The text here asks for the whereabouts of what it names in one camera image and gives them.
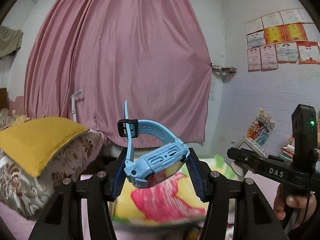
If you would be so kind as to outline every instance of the watch face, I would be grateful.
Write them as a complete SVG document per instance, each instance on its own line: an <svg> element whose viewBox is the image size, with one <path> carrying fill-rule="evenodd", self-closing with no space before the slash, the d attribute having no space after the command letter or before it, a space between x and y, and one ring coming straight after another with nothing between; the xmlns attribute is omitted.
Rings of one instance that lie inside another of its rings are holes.
<svg viewBox="0 0 320 240"><path fill-rule="evenodd" d="M153 187L159 184L160 182L166 180L167 178L171 177L173 174L175 174L178 170L181 169L184 163L184 161L178 161L170 165L168 168L159 171L158 173L152 173L148 175L148 177L146 178L148 181L147 188Z"/></svg>

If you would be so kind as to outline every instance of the hand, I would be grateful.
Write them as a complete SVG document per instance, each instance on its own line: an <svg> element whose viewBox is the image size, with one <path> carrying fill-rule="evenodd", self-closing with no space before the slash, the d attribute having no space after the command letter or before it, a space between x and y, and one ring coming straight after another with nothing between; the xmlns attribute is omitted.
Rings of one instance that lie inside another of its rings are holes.
<svg viewBox="0 0 320 240"><path fill-rule="evenodd" d="M278 190L277 190L277 196L276 196L275 201L273 203L273 211L275 212L276 217L279 220L282 220L285 217L285 212L284 212L285 203L282 200L281 195L282 195L282 185L280 184L278 187ZM303 220L304 213L306 211L306 206L307 206L307 197L289 195L289 196L287 196L286 203L289 207L301 209L300 214L297 217L296 223L292 228L292 229L295 229L295 228L301 226L301 224L302 224L302 220ZM313 213L316 210L316 206L317 206L316 197L313 194L313 192L311 192L307 216L306 216L306 219L304 222L306 222L313 215Z"/></svg>

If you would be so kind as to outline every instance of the blue watch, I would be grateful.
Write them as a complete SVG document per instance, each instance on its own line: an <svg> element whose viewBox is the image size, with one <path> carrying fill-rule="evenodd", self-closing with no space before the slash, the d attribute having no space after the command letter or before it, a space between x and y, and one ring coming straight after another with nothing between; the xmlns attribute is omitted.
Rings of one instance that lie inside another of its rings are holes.
<svg viewBox="0 0 320 240"><path fill-rule="evenodd" d="M153 187L180 170L190 151L188 146L177 138L169 129L151 120L130 120L127 100L124 102L124 117L118 122L121 137L128 138L128 149L124 172L128 180L137 188ZM139 134L151 134L164 145L134 161L132 139Z"/></svg>

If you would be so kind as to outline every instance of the black buckle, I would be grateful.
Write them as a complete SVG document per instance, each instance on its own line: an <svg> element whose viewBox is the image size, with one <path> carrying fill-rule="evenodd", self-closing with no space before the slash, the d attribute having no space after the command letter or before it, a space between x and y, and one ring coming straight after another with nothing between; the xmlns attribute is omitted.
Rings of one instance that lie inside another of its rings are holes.
<svg viewBox="0 0 320 240"><path fill-rule="evenodd" d="M126 130L126 123L130 124L134 124L134 129L130 131L134 132L134 136L132 136L132 138L137 138L139 136L139 126L138 126L138 119L121 119L118 121L118 133L120 135L120 137L128 137L127 136L127 130Z"/></svg>

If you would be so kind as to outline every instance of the green cloth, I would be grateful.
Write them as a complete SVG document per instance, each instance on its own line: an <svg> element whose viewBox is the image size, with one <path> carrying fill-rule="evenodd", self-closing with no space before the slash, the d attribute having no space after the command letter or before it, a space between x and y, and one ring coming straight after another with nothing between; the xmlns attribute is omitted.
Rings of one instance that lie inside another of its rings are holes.
<svg viewBox="0 0 320 240"><path fill-rule="evenodd" d="M0 26L0 58L21 48L22 31Z"/></svg>

